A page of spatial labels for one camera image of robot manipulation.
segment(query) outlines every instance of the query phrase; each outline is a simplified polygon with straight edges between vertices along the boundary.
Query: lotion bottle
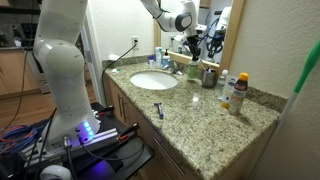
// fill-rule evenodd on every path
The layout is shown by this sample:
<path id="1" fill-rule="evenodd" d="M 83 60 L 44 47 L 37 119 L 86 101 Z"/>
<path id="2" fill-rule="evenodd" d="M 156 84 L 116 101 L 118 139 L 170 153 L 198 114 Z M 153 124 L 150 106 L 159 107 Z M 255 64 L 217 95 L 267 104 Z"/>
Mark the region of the lotion bottle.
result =
<path id="1" fill-rule="evenodd" d="M 228 111 L 232 115 L 240 114 L 240 110 L 248 90 L 248 74 L 240 73 L 239 79 L 234 85 Z"/>

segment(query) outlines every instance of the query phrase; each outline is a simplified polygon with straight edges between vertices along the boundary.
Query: granite countertop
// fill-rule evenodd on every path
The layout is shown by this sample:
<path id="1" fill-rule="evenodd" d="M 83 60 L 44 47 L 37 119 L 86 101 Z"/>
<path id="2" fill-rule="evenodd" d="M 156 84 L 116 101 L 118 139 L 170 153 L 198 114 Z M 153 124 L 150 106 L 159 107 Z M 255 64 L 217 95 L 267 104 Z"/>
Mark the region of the granite countertop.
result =
<path id="1" fill-rule="evenodd" d="M 186 75 L 172 75 L 178 85 L 167 90 L 147 90 L 130 82 L 145 63 L 118 67 L 120 73 L 106 74 L 119 86 L 141 113 L 159 130 L 171 146 L 202 179 L 217 179 L 263 132 L 278 119 L 279 113 L 245 100 L 241 115 L 230 115 L 220 106 L 213 89 L 204 89 L 201 81 L 190 83 Z M 200 95 L 198 109 L 193 95 Z M 161 102 L 164 119 L 159 119 L 155 102 Z"/>

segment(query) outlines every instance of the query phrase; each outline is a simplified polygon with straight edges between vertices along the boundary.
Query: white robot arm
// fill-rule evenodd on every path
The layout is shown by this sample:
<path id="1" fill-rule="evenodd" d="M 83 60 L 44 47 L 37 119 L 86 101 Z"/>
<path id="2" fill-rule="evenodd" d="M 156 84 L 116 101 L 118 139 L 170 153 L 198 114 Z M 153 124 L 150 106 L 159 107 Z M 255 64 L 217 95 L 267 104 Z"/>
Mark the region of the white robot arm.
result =
<path id="1" fill-rule="evenodd" d="M 155 18 L 165 32 L 184 32 L 189 44 L 193 60 L 198 60 L 198 34 L 206 30 L 206 26 L 198 24 L 196 6 L 192 0 L 181 0 L 181 7 L 171 13 L 160 8 L 156 0 L 141 0 L 145 8 Z"/>
<path id="2" fill-rule="evenodd" d="M 212 37 L 209 36 L 210 38 L 207 40 L 206 47 L 209 58 L 213 58 L 215 54 L 220 53 L 223 49 L 223 41 L 228 28 L 230 14 L 231 7 L 225 7 L 218 19 L 214 35 Z"/>
<path id="3" fill-rule="evenodd" d="M 164 31 L 185 32 L 194 57 L 197 48 L 198 16 L 192 0 L 182 0 L 179 13 L 159 8 L 156 0 L 141 0 Z M 87 0 L 44 0 L 34 44 L 34 55 L 40 62 L 57 106 L 45 143 L 45 156 L 61 153 L 63 137 L 69 136 L 73 147 L 79 146 L 78 134 L 89 142 L 100 126 L 95 119 L 84 84 L 84 58 L 75 47 L 83 27 Z M 48 125 L 42 132 L 42 138 Z"/>

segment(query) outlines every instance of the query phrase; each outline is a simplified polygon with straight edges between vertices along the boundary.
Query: cabinet drawer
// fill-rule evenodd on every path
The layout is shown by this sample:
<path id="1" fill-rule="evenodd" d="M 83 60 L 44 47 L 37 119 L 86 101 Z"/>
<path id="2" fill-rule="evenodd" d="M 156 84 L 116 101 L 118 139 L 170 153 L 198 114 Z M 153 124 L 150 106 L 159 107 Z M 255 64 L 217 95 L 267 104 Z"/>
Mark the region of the cabinet drawer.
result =
<path id="1" fill-rule="evenodd" d="M 175 152 L 159 132 L 154 132 L 153 140 L 155 157 L 163 164 L 163 167 L 172 179 L 199 179 L 195 172 L 187 166 L 184 159 Z"/>

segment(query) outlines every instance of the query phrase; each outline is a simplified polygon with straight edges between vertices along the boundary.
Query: wooden cabinet door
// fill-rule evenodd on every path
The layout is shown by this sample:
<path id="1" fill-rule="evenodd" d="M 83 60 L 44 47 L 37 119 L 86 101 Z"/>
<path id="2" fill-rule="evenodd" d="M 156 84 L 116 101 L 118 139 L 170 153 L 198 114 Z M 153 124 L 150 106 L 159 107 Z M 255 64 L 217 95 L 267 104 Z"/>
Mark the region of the wooden cabinet door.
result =
<path id="1" fill-rule="evenodd" d="M 123 111 L 123 123 L 130 127 L 136 122 L 136 113 L 132 111 L 134 108 L 133 104 L 129 101 L 129 99 L 121 93 L 122 96 L 122 111 Z"/>
<path id="2" fill-rule="evenodd" d="M 109 80 L 109 82 L 110 82 L 110 90 L 111 90 L 111 96 L 112 96 L 112 104 L 114 107 L 114 115 L 117 117 L 118 120 L 124 123 L 123 99 L 121 96 L 122 93 L 120 92 L 119 88 L 112 82 L 112 80 Z"/>
<path id="3" fill-rule="evenodd" d="M 164 166 L 156 158 L 152 159 L 154 161 L 154 180 L 172 180 Z"/>
<path id="4" fill-rule="evenodd" d="M 22 75 L 25 55 L 23 51 L 0 52 L 0 77 L 6 85 L 9 93 L 21 91 Z M 31 72 L 29 64 L 26 62 L 24 74 L 24 91 L 38 89 L 38 85 Z"/>
<path id="5" fill-rule="evenodd" d="M 6 85 L 3 83 L 2 79 L 0 78 L 0 96 L 5 94 L 9 94 L 9 91 Z"/>

